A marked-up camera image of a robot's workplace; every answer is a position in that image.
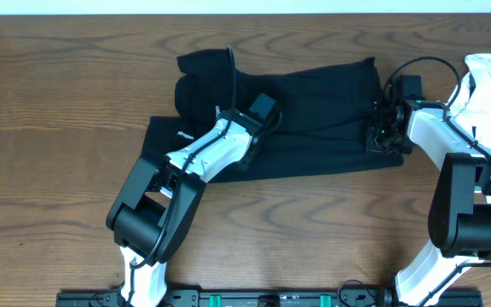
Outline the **black polo shirt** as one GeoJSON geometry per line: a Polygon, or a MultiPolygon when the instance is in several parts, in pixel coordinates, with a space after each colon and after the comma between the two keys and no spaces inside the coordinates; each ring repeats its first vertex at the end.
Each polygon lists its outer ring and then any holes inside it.
{"type": "Polygon", "coordinates": [[[261,94],[275,100],[282,119],[246,171],[231,165],[215,182],[241,182],[369,171],[400,166],[400,154],[369,153],[367,124],[382,89],[374,58],[282,75],[233,69],[225,49],[177,57],[175,117],[153,116],[142,152],[184,148],[213,128],[217,115],[246,110],[261,94]]]}

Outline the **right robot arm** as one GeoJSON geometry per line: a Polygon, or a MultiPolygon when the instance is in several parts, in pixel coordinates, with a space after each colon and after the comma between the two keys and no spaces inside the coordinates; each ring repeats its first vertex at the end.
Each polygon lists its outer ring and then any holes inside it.
{"type": "Polygon", "coordinates": [[[491,267],[491,149],[453,119],[440,101],[374,104],[366,149],[408,153],[417,146],[440,171],[428,215],[429,240],[378,293],[378,306],[434,306],[470,268],[491,267]]]}

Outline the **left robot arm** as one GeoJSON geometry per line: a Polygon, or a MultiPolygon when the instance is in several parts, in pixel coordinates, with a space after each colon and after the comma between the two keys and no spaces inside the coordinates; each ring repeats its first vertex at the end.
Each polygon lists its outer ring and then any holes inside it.
{"type": "Polygon", "coordinates": [[[125,306],[162,301],[166,264],[184,242],[207,183],[229,165],[245,169],[279,117],[276,111],[225,111],[185,148],[138,158],[106,218],[124,257],[125,306]]]}

